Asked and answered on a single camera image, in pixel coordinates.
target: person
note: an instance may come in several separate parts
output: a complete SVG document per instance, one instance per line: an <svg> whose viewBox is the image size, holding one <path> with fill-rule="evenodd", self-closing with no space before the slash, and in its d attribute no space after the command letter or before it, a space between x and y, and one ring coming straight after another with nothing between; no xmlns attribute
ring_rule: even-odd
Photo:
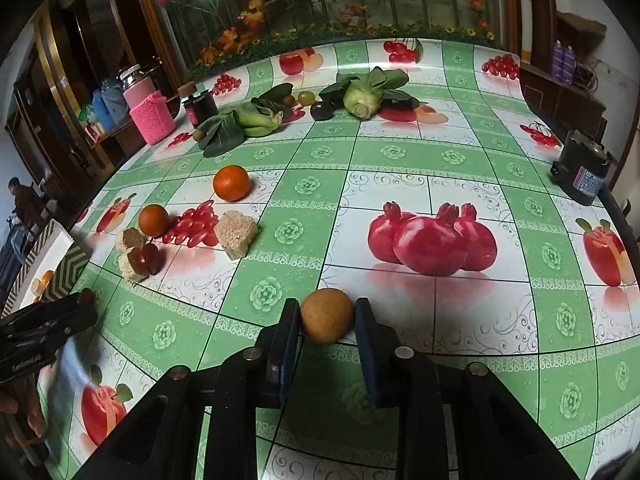
<svg viewBox="0 0 640 480"><path fill-rule="evenodd" d="M14 212L22 223L28 227L37 225L40 232L47 225L45 219L41 216L44 209L42 202L31 187L20 184L17 177L13 177L9 181L9 192L15 196Z"/></svg>

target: wall mural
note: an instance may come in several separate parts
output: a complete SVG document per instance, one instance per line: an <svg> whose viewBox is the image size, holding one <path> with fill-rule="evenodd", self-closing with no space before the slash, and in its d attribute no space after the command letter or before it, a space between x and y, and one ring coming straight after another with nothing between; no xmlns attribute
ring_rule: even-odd
<svg viewBox="0 0 640 480"><path fill-rule="evenodd" d="M196 79L350 39L434 38L500 47L498 0L158 0L158 5Z"/></svg>

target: screw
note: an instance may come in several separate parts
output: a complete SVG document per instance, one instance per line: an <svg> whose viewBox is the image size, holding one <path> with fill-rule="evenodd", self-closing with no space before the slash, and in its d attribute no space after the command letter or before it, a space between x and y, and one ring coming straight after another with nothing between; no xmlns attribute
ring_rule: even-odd
<svg viewBox="0 0 640 480"><path fill-rule="evenodd" d="M262 350L260 350L257 346L249 346L249 348L245 348L242 351L242 358L246 361L255 361L259 359L262 355Z"/></svg>
<svg viewBox="0 0 640 480"><path fill-rule="evenodd" d="M487 372L489 371L489 369L482 363L471 363L469 365L469 371L473 375L484 377L485 375L487 375Z"/></svg>
<svg viewBox="0 0 640 480"><path fill-rule="evenodd" d="M189 369L183 365L174 366L169 370L169 377L174 381L180 381L187 376Z"/></svg>
<svg viewBox="0 0 640 480"><path fill-rule="evenodd" d="M415 352L410 346L399 346L394 350L394 354L401 359L411 359Z"/></svg>

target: printed pomegranate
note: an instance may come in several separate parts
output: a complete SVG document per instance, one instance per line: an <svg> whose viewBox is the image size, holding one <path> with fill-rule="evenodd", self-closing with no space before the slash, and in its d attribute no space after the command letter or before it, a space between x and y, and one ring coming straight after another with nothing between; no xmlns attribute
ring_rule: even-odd
<svg viewBox="0 0 640 480"><path fill-rule="evenodd" d="M486 225L476 221L477 216L478 212L473 204L463 204L460 217L453 224L467 243L466 260L462 265L464 270L488 269L498 255L494 235Z"/></svg>
<svg viewBox="0 0 640 480"><path fill-rule="evenodd" d="M377 259L390 264L399 264L401 262L394 253L394 236L398 228L415 215L400 211L400 206L395 202L385 203L382 209L384 213L369 225L367 244L371 254Z"/></svg>
<svg viewBox="0 0 640 480"><path fill-rule="evenodd" d="M425 276L450 276L460 270L466 260L467 242L453 227L456 218L458 208L446 202L436 218L409 218L394 236L398 260Z"/></svg>

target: zigzag pattern box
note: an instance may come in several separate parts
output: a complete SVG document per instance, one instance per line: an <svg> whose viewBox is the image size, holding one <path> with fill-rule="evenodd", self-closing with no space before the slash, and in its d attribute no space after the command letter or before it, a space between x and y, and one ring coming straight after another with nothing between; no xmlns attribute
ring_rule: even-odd
<svg viewBox="0 0 640 480"><path fill-rule="evenodd" d="M89 256L62 225L51 220L20 269L2 316L38 299L48 303L68 296L88 261Z"/></svg>

